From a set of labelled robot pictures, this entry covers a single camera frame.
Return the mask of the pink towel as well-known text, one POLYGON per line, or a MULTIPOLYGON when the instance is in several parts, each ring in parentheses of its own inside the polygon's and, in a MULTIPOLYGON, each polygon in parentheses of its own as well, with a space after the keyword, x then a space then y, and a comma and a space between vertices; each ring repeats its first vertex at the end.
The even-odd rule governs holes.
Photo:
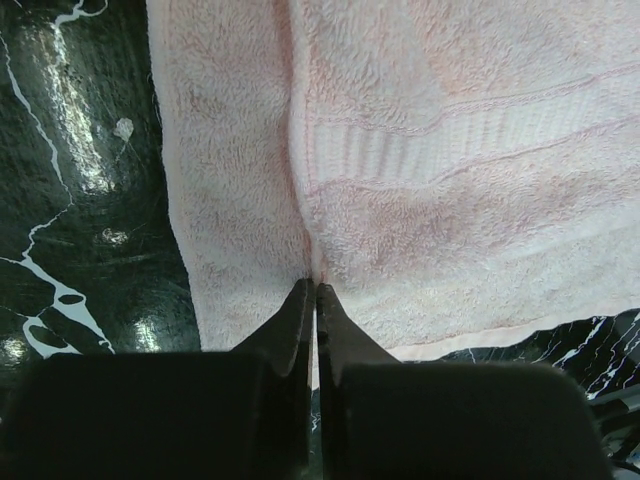
POLYGON ((201 346, 301 278, 403 360, 639 304, 635 1, 151 1, 201 346))

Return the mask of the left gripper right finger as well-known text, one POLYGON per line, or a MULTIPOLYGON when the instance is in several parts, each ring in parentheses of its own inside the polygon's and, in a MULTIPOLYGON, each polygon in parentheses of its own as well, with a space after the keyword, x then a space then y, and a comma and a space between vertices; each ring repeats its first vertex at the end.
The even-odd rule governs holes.
POLYGON ((328 479, 608 479, 578 385, 542 364, 403 363, 317 290, 328 479))

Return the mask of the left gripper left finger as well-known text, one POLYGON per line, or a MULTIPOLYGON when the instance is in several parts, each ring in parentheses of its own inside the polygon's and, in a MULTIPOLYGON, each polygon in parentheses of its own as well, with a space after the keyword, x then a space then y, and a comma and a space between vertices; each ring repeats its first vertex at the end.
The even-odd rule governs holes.
POLYGON ((316 289, 227 352, 80 356, 31 368, 1 425, 5 479, 297 479, 309 461, 316 289))

